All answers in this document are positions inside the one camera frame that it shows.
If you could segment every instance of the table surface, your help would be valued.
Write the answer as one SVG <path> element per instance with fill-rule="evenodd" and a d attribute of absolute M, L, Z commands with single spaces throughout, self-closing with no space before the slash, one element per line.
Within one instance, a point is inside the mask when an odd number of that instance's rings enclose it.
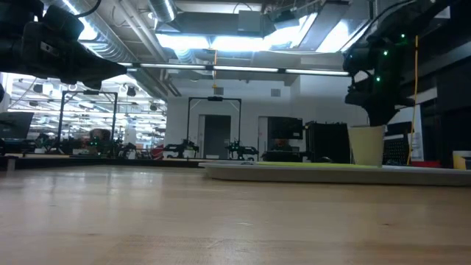
<path fill-rule="evenodd" d="M 471 190 L 0 173 L 0 264 L 471 264 Z"/>

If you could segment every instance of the paper cup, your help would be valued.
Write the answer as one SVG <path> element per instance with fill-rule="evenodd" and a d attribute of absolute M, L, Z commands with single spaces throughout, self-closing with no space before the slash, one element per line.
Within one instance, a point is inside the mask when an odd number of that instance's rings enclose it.
<path fill-rule="evenodd" d="M 350 127 L 348 137 L 357 165 L 382 166 L 384 126 Z"/>

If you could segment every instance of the black metal frame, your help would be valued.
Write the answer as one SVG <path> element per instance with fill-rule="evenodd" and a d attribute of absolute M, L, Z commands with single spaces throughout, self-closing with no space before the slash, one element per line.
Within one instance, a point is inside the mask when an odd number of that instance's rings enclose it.
<path fill-rule="evenodd" d="M 204 100 L 208 100 L 208 101 L 211 101 L 211 99 L 213 99 L 213 97 L 189 97 L 188 98 L 188 114 L 186 116 L 186 140 L 190 140 L 190 110 L 191 110 L 191 101 L 193 101 L 193 99 L 204 99 Z M 229 100 L 233 100 L 233 101 L 237 101 L 238 104 L 239 104 L 239 108 L 238 108 L 238 140 L 239 142 L 241 141 L 241 117 L 242 117 L 242 99 L 227 99 L 227 98 L 218 98 L 218 101 L 217 102 L 222 102 L 222 101 L 229 101 Z"/>
<path fill-rule="evenodd" d="M 65 101 L 65 95 L 68 93 L 73 93 L 77 95 L 78 93 L 84 94 L 84 95 L 99 95 L 99 94 L 108 94 L 108 95 L 114 95 L 115 101 L 114 101 L 114 109 L 113 109 L 113 125 L 111 125 L 111 139 L 114 139 L 115 136 L 115 125 L 116 125 L 116 111 L 118 110 L 118 93 L 116 92 L 100 92 L 100 91 L 62 91 L 62 99 L 60 101 L 60 115 L 59 115 L 59 128 L 57 130 L 57 143 L 60 143 L 60 133 L 62 132 L 62 121 L 64 117 L 64 106 L 68 102 Z"/>

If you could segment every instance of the doorway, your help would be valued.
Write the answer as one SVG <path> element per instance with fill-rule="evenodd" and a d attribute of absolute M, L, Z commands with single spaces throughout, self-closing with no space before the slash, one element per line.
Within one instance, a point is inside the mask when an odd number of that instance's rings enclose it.
<path fill-rule="evenodd" d="M 230 143 L 230 116 L 205 115 L 203 157 L 228 159 L 226 146 Z"/>

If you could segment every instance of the white tray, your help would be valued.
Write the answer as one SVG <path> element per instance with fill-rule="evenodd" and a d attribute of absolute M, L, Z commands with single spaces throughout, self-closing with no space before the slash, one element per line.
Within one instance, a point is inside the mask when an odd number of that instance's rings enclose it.
<path fill-rule="evenodd" d="M 246 161 L 200 163 L 218 180 L 299 183 L 357 183 L 421 186 L 471 186 L 471 171 L 402 166 L 265 166 Z"/>

